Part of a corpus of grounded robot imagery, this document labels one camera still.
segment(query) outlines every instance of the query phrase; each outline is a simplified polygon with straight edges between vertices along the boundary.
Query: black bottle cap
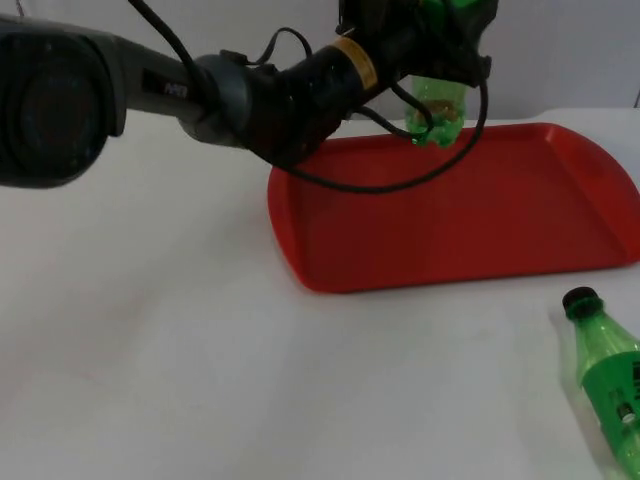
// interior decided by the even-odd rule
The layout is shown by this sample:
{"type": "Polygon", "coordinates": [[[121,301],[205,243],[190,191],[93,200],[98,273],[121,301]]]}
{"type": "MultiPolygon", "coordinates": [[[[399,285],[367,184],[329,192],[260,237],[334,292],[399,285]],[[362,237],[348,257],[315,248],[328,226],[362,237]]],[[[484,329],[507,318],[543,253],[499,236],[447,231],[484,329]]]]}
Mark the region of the black bottle cap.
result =
{"type": "Polygon", "coordinates": [[[593,288],[578,287],[564,296],[562,306],[571,320],[582,320],[602,310],[603,302],[593,288]]]}

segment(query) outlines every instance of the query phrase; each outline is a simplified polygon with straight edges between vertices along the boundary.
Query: plastic tray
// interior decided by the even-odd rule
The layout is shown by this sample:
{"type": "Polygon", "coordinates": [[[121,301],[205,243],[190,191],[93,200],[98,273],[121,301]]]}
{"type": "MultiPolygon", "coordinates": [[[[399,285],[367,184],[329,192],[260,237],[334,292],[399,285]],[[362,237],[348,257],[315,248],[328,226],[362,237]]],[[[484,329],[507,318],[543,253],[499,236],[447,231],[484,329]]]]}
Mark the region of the plastic tray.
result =
{"type": "MultiPolygon", "coordinates": [[[[433,169],[449,150],[390,135],[332,140],[304,168],[360,185],[433,169]]],[[[274,169],[269,213],[300,281],[351,292],[592,270],[640,259],[640,195],[602,148],[550,124],[491,127],[438,179],[352,195],[274,169]]]]}

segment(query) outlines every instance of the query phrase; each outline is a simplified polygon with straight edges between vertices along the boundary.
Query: white table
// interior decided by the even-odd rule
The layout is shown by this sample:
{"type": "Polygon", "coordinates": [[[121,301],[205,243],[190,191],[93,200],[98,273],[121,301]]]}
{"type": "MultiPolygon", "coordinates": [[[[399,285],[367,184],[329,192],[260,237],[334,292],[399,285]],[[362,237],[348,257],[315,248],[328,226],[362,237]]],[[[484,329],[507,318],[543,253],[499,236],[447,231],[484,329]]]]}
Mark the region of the white table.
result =
{"type": "MultiPolygon", "coordinates": [[[[640,111],[536,120],[640,183],[640,111]]],[[[640,335],[640,267],[316,295],[272,238],[268,173],[131,114],[76,183],[0,189],[3,479],[610,474],[560,301],[591,285],[640,335]]]]}

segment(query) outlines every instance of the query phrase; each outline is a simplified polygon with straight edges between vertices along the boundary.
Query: green bottle label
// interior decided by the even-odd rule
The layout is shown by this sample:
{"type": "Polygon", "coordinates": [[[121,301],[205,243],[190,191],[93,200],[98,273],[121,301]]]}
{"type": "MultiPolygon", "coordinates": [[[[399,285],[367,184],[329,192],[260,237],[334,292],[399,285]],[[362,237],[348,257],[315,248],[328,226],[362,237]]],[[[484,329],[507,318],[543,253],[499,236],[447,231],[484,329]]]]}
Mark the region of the green bottle label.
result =
{"type": "Polygon", "coordinates": [[[591,367],[582,380],[614,453],[640,429],[640,352],[619,353],[591,367]]]}

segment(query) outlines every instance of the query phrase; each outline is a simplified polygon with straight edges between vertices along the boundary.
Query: white wall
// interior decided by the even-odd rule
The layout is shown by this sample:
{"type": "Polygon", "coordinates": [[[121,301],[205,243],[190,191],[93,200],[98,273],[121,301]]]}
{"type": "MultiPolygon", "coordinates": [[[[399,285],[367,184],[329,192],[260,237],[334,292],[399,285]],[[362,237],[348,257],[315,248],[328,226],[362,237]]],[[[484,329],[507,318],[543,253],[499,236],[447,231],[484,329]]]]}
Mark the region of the white wall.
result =
{"type": "MultiPolygon", "coordinates": [[[[335,36],[338,0],[148,1],[195,55],[228,48],[257,56],[282,25],[300,29],[316,48],[335,36]]],[[[110,30],[168,52],[126,0],[23,3],[38,16],[110,30]]],[[[13,5],[0,0],[5,11],[13,5]]],[[[640,88],[639,19],[638,0],[501,0],[482,45],[494,57],[492,117],[632,106],[640,88]]],[[[300,54],[295,42],[283,38],[277,64],[287,66],[300,54]]],[[[402,114],[394,97],[376,103],[386,115],[402,114]]],[[[475,96],[469,104],[473,109],[475,96]]]]}

